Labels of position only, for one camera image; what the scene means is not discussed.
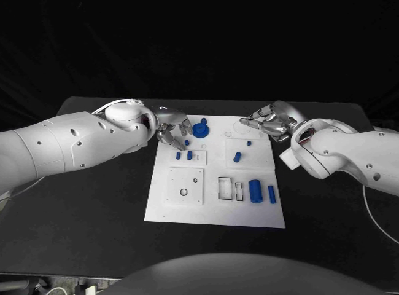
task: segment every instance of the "white platform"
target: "white platform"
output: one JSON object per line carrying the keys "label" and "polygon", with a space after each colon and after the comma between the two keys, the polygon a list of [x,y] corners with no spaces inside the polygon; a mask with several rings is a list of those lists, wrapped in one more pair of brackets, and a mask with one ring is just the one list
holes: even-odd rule
{"label": "white platform", "polygon": [[[204,117],[211,128],[208,137],[183,137],[179,129],[173,131],[182,143],[191,141],[192,160],[188,160],[188,151],[176,160],[179,150],[159,144],[144,220],[286,228],[268,136],[244,126],[240,117],[189,115],[192,124]],[[240,163],[234,162],[237,152],[242,153]],[[219,177],[232,180],[231,200],[219,199]],[[253,179],[261,181],[263,203],[251,202]],[[244,201],[237,198],[235,183],[242,183]],[[277,204],[270,203],[270,185],[274,186]]]}

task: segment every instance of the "blue cylinder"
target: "blue cylinder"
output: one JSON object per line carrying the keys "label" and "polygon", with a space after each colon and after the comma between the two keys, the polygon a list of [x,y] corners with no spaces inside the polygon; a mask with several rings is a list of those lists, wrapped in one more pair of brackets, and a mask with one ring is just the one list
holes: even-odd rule
{"label": "blue cylinder", "polygon": [[235,158],[234,158],[234,161],[235,161],[237,163],[240,163],[240,161],[241,161],[241,157],[242,157],[242,153],[241,153],[241,152],[237,152],[237,156],[235,156]]}
{"label": "blue cylinder", "polygon": [[257,179],[250,181],[250,193],[251,193],[251,202],[263,203],[261,182]]}
{"label": "blue cylinder", "polygon": [[270,193],[270,203],[277,203],[277,195],[274,193],[274,186],[268,186],[268,193]]}
{"label": "blue cylinder", "polygon": [[206,118],[202,118],[201,123],[193,126],[193,135],[198,138],[205,138],[211,134],[211,128],[206,125]]}

